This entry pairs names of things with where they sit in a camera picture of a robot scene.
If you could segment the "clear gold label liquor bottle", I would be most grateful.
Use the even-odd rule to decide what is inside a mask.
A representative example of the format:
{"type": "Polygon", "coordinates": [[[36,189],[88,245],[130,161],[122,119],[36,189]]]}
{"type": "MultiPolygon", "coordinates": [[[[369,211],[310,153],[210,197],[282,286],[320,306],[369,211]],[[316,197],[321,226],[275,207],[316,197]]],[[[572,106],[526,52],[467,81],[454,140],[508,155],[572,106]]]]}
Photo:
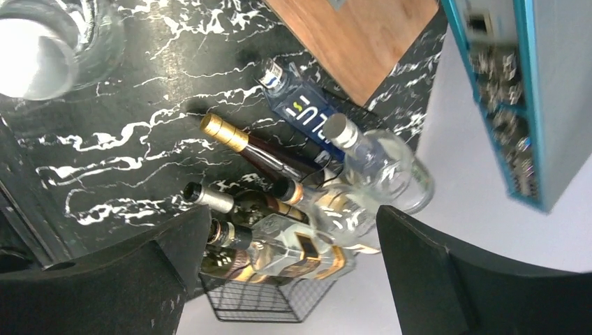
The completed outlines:
{"type": "Polygon", "coordinates": [[[272,195],[307,214],[316,235],[328,244],[366,254],[381,252],[376,228],[380,204],[352,186],[312,188],[282,177],[272,195]]]}

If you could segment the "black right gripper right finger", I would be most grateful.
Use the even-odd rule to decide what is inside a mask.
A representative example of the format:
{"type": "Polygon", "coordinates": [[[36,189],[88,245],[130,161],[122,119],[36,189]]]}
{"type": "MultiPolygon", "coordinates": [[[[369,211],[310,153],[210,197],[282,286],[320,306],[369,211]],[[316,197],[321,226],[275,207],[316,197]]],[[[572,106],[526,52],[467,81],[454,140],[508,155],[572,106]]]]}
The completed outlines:
{"type": "Polygon", "coordinates": [[[404,334],[590,334],[591,274],[486,251],[382,206],[376,223],[404,334]]]}

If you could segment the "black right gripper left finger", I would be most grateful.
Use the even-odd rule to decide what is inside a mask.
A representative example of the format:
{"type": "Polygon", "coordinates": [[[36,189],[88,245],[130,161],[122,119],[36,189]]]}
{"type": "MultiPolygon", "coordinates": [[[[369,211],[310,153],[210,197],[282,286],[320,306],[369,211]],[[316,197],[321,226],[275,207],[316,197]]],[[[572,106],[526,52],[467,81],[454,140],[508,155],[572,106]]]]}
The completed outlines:
{"type": "Polygon", "coordinates": [[[211,211],[46,269],[1,275],[2,334],[174,334],[198,286],[211,211]]]}

